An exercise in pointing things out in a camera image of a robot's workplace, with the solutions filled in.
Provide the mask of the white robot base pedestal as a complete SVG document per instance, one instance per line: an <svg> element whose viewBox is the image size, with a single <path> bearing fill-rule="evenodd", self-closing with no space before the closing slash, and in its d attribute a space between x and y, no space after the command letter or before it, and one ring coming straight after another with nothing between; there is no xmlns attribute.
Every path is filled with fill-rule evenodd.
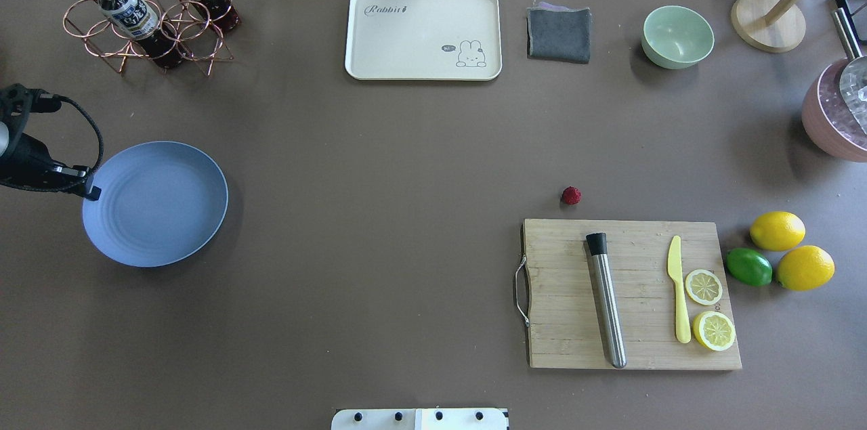
<svg viewBox="0 0 867 430"><path fill-rule="evenodd" d="M384 408L343 409L331 429L509 429L507 409Z"/></svg>

